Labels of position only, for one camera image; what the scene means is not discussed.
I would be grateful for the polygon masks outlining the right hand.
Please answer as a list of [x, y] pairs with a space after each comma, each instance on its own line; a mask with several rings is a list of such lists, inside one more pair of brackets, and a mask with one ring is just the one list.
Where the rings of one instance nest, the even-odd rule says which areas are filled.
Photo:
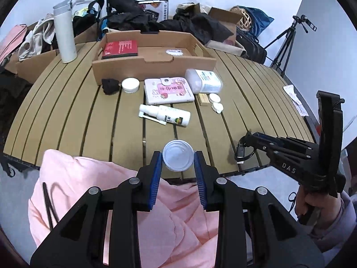
[[300, 185], [297, 192], [295, 213], [298, 217], [301, 217], [307, 213], [309, 206], [312, 206], [320, 212], [316, 226], [319, 229], [326, 229], [337, 219], [341, 205], [341, 194], [333, 197], [329, 194], [311, 193]]

